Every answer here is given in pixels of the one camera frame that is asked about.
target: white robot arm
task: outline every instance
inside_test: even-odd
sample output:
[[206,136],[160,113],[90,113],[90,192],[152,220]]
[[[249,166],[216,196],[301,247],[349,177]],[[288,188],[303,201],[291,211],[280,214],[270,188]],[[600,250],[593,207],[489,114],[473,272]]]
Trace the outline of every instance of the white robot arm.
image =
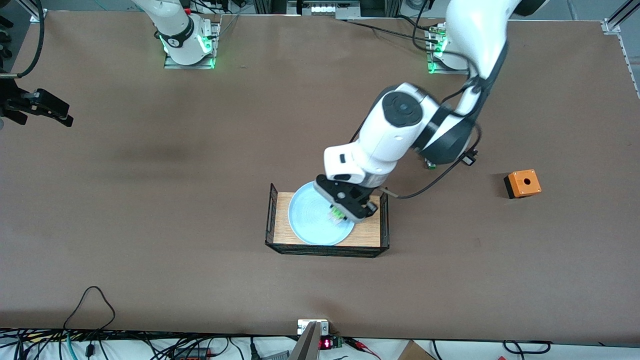
[[211,21],[187,13],[178,0],[133,0],[153,21],[160,40],[171,59],[180,65],[193,65],[211,53],[207,36]]
[[463,55],[470,77],[458,107],[440,104],[419,87],[403,83],[384,89],[355,142],[324,151],[326,175],[315,189],[356,223],[377,210],[369,195],[387,179],[408,149],[436,164],[456,161],[466,149],[479,110],[507,54],[507,20],[522,5],[541,0],[451,0],[447,7],[447,50]]

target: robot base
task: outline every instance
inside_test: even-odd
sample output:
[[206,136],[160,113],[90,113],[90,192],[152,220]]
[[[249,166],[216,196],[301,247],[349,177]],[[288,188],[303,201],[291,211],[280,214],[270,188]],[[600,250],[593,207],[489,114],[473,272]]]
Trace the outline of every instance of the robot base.
[[202,60],[198,61],[195,64],[192,65],[181,65],[178,64],[177,62],[175,62],[173,59],[171,59],[171,56],[169,56],[169,54],[166,54],[166,57],[164,58],[164,68],[165,69],[204,69],[204,70],[208,70],[208,69],[215,69],[216,68],[216,55],[218,53],[218,36],[220,35],[220,24],[217,22],[211,22],[209,19],[205,19],[205,24],[207,25],[207,28],[205,30],[204,35],[205,36],[209,36],[209,35],[213,35],[216,36],[216,38],[212,39],[212,40],[208,40],[206,38],[202,38],[202,46],[204,47],[204,49],[211,49],[211,52],[209,54],[206,54]]
[[356,224],[351,234],[336,245],[309,245],[300,240],[289,225],[289,203],[292,192],[281,192],[271,184],[267,229],[264,244],[280,254],[346,256],[375,258],[389,249],[389,219],[387,194],[371,196],[378,206],[373,216]]

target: white floor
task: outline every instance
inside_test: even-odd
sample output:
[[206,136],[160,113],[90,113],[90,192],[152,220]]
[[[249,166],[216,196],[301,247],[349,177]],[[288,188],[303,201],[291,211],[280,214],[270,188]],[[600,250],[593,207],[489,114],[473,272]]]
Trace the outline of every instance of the white floor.
[[[388,340],[388,339],[359,339],[367,345],[372,351],[377,353],[382,360],[396,360],[407,340]],[[158,349],[170,346],[176,340],[153,340],[152,343]],[[295,346],[295,341],[285,337],[268,337],[255,338],[255,346],[258,353],[262,357],[270,356],[283,352],[291,351]],[[202,347],[207,346],[207,342],[201,344]],[[224,338],[216,339],[211,343],[211,350],[214,353],[222,350],[226,344]],[[429,340],[416,341],[422,348],[436,358],[433,346]],[[251,359],[249,349],[249,338],[234,338],[234,343],[243,351],[246,360]],[[84,350],[88,342],[72,342],[74,352],[78,360],[86,359]],[[91,356],[92,360],[106,360],[102,351],[96,342],[95,355]],[[103,341],[105,353],[108,360],[149,360],[153,357],[153,353],[149,346],[142,341],[129,340],[110,340]],[[520,360],[520,356],[510,354],[502,347],[502,343],[496,342],[478,342],[478,341],[437,341],[438,351],[442,360],[497,360],[500,356],[504,356],[507,360]],[[544,345],[528,345],[521,344],[523,350],[540,350]],[[13,359],[14,347],[0,349],[0,359]],[[58,352],[58,344],[48,344],[42,350],[41,360],[61,360]],[[28,360],[31,360],[35,352],[31,354]],[[342,356],[348,356],[345,360],[376,360],[374,356],[358,352],[350,347],[335,348],[333,350],[320,351],[320,360],[334,360]],[[238,350],[229,345],[228,349],[220,356],[216,356],[219,360],[239,360],[241,357]],[[552,345],[551,350],[543,355],[526,355],[526,360],[637,360],[640,359],[640,348],[625,347],[601,347],[601,346],[578,346],[578,345]],[[62,360],[73,360],[68,351],[67,344],[62,344]]]

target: light blue plate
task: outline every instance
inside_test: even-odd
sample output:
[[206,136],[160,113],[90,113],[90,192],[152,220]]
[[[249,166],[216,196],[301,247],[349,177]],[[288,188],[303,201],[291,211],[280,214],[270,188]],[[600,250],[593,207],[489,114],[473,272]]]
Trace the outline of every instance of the light blue plate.
[[293,232],[309,245],[335,245],[344,240],[354,223],[343,220],[336,224],[329,217],[331,203],[314,189],[313,181],[293,194],[289,204],[289,224]]

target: brown tabletop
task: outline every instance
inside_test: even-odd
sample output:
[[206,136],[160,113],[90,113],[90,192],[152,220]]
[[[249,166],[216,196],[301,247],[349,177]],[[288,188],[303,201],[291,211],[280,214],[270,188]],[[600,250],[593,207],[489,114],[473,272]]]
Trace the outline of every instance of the brown tabletop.
[[[350,336],[640,341],[640,101],[597,22],[509,23],[478,162],[391,199],[376,259],[267,248],[269,184],[313,180],[386,86],[441,99],[462,76],[326,17],[240,17],[214,70],[164,70],[143,13],[50,12],[46,26],[18,83],[76,121],[0,131],[0,326],[61,327],[98,285],[113,329],[292,334],[326,317]],[[32,26],[15,69],[36,41]],[[504,174],[527,168],[543,192],[505,199]],[[439,171],[410,152],[387,185],[409,193]],[[108,314],[92,293],[70,326]]]

